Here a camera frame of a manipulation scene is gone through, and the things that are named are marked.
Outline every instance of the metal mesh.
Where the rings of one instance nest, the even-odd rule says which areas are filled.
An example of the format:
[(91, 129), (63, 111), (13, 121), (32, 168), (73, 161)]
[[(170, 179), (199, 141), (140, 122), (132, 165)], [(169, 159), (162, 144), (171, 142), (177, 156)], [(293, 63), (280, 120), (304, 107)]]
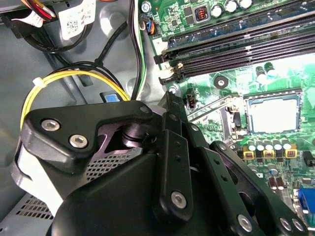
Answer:
[[(100, 177), (101, 175), (111, 171), (119, 165), (129, 161), (135, 157), (135, 155), (111, 155), (105, 158), (99, 159), (88, 165), (86, 175), (88, 182)], [(47, 205), (34, 196), (31, 196), (21, 209), (16, 212), (17, 215), (36, 217), (41, 219), (52, 220), (54, 217), (49, 211)]]

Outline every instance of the label sticker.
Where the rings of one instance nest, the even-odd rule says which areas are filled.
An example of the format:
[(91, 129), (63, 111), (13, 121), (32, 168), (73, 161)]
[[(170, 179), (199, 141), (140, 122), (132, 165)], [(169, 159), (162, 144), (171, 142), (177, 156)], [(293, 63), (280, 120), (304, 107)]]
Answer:
[(80, 5), (59, 12), (63, 39), (79, 35), (85, 25), (94, 22), (95, 11), (96, 0), (83, 0)]
[(37, 28), (40, 28), (43, 26), (44, 20), (38, 16), (34, 11), (30, 13), (30, 15), (23, 19), (12, 19), (12, 21), (22, 21), (26, 24), (29, 24), (31, 26), (35, 26)]

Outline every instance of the screw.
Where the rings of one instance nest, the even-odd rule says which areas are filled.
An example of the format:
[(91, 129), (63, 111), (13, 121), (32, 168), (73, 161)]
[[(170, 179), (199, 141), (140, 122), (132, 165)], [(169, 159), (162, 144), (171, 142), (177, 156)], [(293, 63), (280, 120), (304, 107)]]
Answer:
[(280, 222), (281, 222), (281, 224), (283, 225), (283, 227), (284, 227), (286, 230), (288, 230), (288, 231), (291, 231), (291, 230), (292, 230), (292, 228), (291, 228), (289, 222), (288, 222), (286, 219), (280, 218)]
[(292, 219), (294, 226), (299, 230), (303, 231), (303, 226), (300, 224), (300, 222), (297, 219)]
[(41, 127), (46, 131), (56, 131), (60, 129), (60, 124), (53, 119), (46, 119), (41, 123)]
[(196, 125), (194, 125), (194, 124), (191, 124), (191, 128), (192, 128), (194, 131), (198, 131), (198, 130), (199, 130), (199, 128), (198, 128)]
[(144, 113), (149, 113), (149, 109), (145, 106), (140, 107), (140, 110), (143, 111)]
[(169, 114), (169, 117), (171, 117), (172, 120), (177, 121), (177, 117), (174, 114)]
[(219, 80), (218, 85), (223, 86), (225, 83), (223, 80)]
[(223, 145), (223, 144), (219, 144), (219, 148), (221, 148), (223, 151), (226, 150), (226, 147), (225, 147), (225, 145)]
[(75, 148), (85, 148), (88, 145), (87, 138), (79, 134), (72, 135), (69, 142)]
[(151, 3), (148, 2), (148, 1), (144, 1), (142, 4), (141, 4), (141, 10), (144, 12), (144, 13), (149, 13), (151, 11)]
[(187, 205), (186, 198), (180, 192), (172, 192), (171, 199), (173, 204), (179, 209), (184, 209)]
[(242, 228), (250, 233), (252, 231), (252, 224), (250, 223), (250, 221), (243, 215), (238, 215), (237, 216), (237, 220), (238, 223), (240, 224), (240, 226), (242, 226)]

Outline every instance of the black wire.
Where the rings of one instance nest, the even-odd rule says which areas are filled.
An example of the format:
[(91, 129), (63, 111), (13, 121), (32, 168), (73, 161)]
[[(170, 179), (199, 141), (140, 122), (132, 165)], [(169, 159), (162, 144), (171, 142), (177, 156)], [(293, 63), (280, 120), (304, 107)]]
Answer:
[(25, 37), (25, 41), (30, 44), (32, 47), (42, 51), (42, 52), (47, 52), (47, 53), (63, 53), (66, 51), (69, 51), (70, 49), (76, 47), (79, 43), (81, 43), (84, 39), (86, 39), (86, 37), (89, 35), (89, 33), (91, 32), (93, 27), (93, 23), (88, 24), (86, 26), (84, 26), (84, 29), (80, 35), (80, 37), (78, 38), (78, 40), (69, 46), (63, 46), (63, 47), (51, 47), (51, 46), (47, 46), (42, 44), (41, 42), (38, 42), (35, 38), (33, 38), (31, 35)]
[(108, 53), (109, 49), (112, 47), (112, 45), (114, 44), (114, 42), (116, 41), (116, 39), (118, 38), (118, 36), (127, 28), (127, 22), (123, 22), (118, 29), (113, 33), (113, 35), (109, 38), (109, 40), (107, 41), (103, 51), (101, 52), (101, 54), (99, 55), (98, 58), (95, 59), (95, 63), (98, 65), (103, 65), (103, 60), (106, 56), (106, 54)]
[(139, 92), (140, 89), (140, 84), (141, 84), (141, 74), (142, 74), (142, 63), (141, 63), (141, 52), (137, 43), (137, 39), (136, 39), (136, 33), (139, 32), (135, 32), (134, 31), (134, 26), (133, 26), (133, 20), (134, 20), (134, 1), (130, 1), (130, 12), (129, 12), (129, 16), (128, 16), (128, 27), (129, 27), (129, 31), (130, 31), (130, 37), (132, 40), (132, 44), (136, 53), (136, 59), (137, 59), (137, 77), (136, 77), (136, 81), (134, 84), (134, 89), (132, 92), (132, 96), (131, 96), (131, 100), (135, 100), (137, 98), (137, 94)]
[(77, 68), (79, 68), (81, 70), (86, 70), (86, 71), (94, 70), (94, 71), (104, 75), (105, 77), (107, 77), (109, 80), (111, 80), (112, 82), (117, 84), (123, 91), (125, 91), (123, 86), (119, 82), (119, 80), (107, 68), (105, 68), (103, 66), (99, 66), (99, 65), (95, 64), (94, 62), (90, 62), (90, 61), (79, 61), (76, 63), (72, 63), (68, 66), (64, 66), (62, 68), (59, 68), (50, 74), (57, 73), (60, 71), (65, 71), (65, 70), (74, 70)]
[(26, 0), (26, 2), (29, 4), (31, 10), (33, 10), (38, 16), (40, 16), (45, 21), (51, 21), (51, 19), (44, 16), (36, 7), (34, 7), (35, 3), (32, 0)]

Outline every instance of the screw hole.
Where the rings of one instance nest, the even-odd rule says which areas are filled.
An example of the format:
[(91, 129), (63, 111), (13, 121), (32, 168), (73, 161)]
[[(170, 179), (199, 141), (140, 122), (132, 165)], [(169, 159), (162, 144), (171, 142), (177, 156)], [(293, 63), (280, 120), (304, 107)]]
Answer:
[(225, 176), (221, 176), (221, 178), (223, 179), (223, 181), (227, 182), (227, 178)]
[(182, 160), (179, 155), (176, 155), (176, 156), (175, 156), (175, 159), (176, 159), (178, 162), (181, 162), (181, 160)]

